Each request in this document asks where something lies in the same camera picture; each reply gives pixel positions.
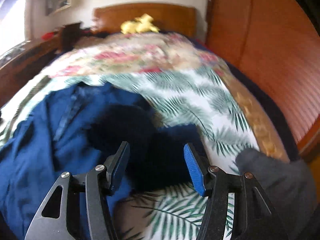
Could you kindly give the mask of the navy blue suit jacket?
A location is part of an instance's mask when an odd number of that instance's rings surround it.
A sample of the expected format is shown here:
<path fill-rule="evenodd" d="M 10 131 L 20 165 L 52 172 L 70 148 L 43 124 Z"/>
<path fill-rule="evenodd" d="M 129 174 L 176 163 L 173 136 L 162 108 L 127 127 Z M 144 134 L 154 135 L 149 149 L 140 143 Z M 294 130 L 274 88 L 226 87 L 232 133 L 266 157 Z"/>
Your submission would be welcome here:
<path fill-rule="evenodd" d="M 86 173 L 130 145 L 129 188 L 159 190 L 190 181 L 183 148 L 204 146 L 195 125 L 156 128 L 154 109 L 139 94 L 110 83 L 51 92 L 1 148 L 1 239 L 24 239 L 39 205 L 62 172 Z"/>

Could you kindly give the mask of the dark grey folded garment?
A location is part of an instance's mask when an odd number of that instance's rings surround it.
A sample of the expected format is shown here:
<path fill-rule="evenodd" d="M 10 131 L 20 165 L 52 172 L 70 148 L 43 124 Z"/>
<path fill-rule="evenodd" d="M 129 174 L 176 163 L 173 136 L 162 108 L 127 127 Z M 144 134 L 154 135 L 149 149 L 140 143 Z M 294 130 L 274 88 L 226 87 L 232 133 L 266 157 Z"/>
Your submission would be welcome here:
<path fill-rule="evenodd" d="M 247 148 L 235 162 L 240 173 L 251 172 L 259 181 L 289 239 L 319 239 L 316 185 L 302 159 L 285 163 Z"/>

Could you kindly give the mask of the leaf and floral bedspread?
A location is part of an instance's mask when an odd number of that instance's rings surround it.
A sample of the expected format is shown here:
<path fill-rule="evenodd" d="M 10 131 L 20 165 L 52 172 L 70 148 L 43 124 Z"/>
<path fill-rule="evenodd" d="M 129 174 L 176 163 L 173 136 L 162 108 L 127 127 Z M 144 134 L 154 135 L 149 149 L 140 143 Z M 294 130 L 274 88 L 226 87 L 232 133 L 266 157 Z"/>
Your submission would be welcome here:
<path fill-rule="evenodd" d="M 1 148 L 48 94 L 79 83 L 110 83 L 141 95 L 155 111 L 156 128 L 195 125 L 204 156 L 227 173 L 239 173 L 235 159 L 246 148 L 288 160 L 271 120 L 225 61 L 176 33 L 83 39 L 2 108 Z M 190 181 L 153 191 L 131 187 L 124 196 L 119 191 L 108 205 L 120 239 L 197 237 L 207 198 Z"/>

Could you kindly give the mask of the wooden chair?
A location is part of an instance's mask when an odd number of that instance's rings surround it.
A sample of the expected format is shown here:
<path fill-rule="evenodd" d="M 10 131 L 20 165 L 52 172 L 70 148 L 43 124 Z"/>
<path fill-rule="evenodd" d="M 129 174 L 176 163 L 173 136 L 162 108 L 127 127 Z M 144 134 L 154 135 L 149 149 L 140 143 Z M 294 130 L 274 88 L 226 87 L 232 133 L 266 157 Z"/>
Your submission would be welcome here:
<path fill-rule="evenodd" d="M 67 24 L 61 27 L 59 31 L 59 50 L 70 51 L 73 46 L 78 42 L 81 37 L 81 24 L 82 22 L 76 22 Z"/>

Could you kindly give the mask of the red bowl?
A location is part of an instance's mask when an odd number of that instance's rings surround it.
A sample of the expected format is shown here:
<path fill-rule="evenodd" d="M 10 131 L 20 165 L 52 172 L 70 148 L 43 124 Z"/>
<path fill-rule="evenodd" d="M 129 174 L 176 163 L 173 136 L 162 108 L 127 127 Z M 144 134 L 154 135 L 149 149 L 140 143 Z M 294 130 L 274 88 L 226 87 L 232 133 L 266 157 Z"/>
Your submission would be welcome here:
<path fill-rule="evenodd" d="M 41 39 L 44 40 L 44 41 L 48 41 L 48 40 L 56 37 L 58 34 L 59 34 L 58 31 L 48 32 L 48 33 L 43 34 L 43 35 L 41 36 Z"/>

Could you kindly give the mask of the yellow plush toy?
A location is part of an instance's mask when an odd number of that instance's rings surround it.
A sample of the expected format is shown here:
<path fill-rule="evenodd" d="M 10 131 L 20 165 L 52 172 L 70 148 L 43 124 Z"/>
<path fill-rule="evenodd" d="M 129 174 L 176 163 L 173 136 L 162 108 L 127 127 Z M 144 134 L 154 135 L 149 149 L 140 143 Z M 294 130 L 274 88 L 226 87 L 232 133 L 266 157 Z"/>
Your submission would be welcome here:
<path fill-rule="evenodd" d="M 153 25 L 153 18 L 148 14 L 144 14 L 131 21 L 123 22 L 120 29 L 123 34 L 159 33 L 159 28 Z"/>

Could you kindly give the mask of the window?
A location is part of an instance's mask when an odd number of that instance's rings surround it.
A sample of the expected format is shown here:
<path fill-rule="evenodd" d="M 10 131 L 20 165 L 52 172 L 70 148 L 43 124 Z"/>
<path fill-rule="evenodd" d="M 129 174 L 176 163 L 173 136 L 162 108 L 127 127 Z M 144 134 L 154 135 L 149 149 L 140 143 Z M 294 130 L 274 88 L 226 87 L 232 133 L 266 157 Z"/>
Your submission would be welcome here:
<path fill-rule="evenodd" d="M 25 3 L 26 0 L 17 0 L 1 20 L 1 55 L 25 41 Z"/>

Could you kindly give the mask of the wooden louvered wardrobe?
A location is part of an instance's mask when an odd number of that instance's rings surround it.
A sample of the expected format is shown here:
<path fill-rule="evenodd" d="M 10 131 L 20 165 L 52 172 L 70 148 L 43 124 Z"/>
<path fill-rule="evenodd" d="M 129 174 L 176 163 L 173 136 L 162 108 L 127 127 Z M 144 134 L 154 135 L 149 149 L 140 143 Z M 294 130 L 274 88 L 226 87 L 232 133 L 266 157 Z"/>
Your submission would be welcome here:
<path fill-rule="evenodd" d="M 206 44 L 281 109 L 301 155 L 319 143 L 319 35 L 295 0 L 210 0 Z"/>

